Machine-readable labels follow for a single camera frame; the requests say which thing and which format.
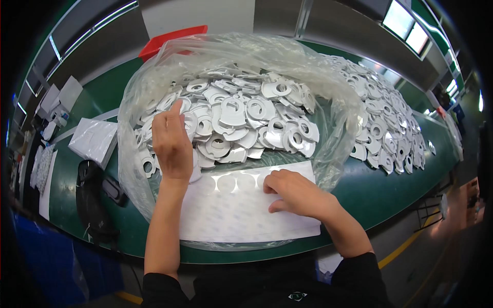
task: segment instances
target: hand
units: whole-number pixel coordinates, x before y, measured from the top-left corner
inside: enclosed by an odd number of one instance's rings
[[[286,169],[272,171],[265,177],[264,193],[282,197],[272,202],[270,213],[288,211],[321,220],[331,206],[339,205],[334,195],[324,192],[298,172]]]
[[[188,139],[184,116],[179,114],[182,101],[170,111],[157,114],[152,120],[152,148],[156,152],[163,181],[188,185],[193,171],[192,143]]]

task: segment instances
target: black sleeve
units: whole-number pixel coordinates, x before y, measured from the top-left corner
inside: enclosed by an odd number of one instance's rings
[[[377,257],[371,252],[342,260],[332,276],[332,285],[382,304],[389,303]]]
[[[144,275],[142,299],[143,308],[185,307],[189,302],[178,280],[158,273]]]

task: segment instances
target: logo on shirt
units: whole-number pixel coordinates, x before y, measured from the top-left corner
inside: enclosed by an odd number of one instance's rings
[[[293,292],[288,297],[291,298],[292,300],[299,302],[300,300],[302,300],[307,295],[308,294],[306,294],[306,293]]]

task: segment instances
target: person's right hand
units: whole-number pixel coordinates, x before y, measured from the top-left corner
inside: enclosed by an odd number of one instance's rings
[[[313,182],[286,169],[272,171],[264,179],[264,193],[279,194],[282,199],[269,206],[269,212],[288,211],[321,220],[331,206],[339,205],[337,198],[318,188]]]

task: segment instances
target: pile of white parts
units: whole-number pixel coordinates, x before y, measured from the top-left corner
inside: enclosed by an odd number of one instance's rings
[[[307,85],[236,66],[208,69],[184,75],[139,118],[141,127],[135,135],[147,178],[160,169],[152,149],[152,120],[178,99],[183,101],[180,113],[194,144],[190,183],[201,177],[201,169],[213,169],[215,162],[260,159],[266,148],[310,158],[319,140],[317,125],[305,116],[305,110],[313,114],[316,106]],[[147,163],[152,165],[149,171]]]
[[[356,143],[350,155],[366,160],[373,168],[382,166],[387,174],[394,169],[398,174],[404,170],[411,174],[413,166],[424,170],[426,146],[421,128],[400,92],[383,75],[369,68],[342,57],[325,57],[363,102]],[[432,143],[428,141],[428,144],[436,155]]]

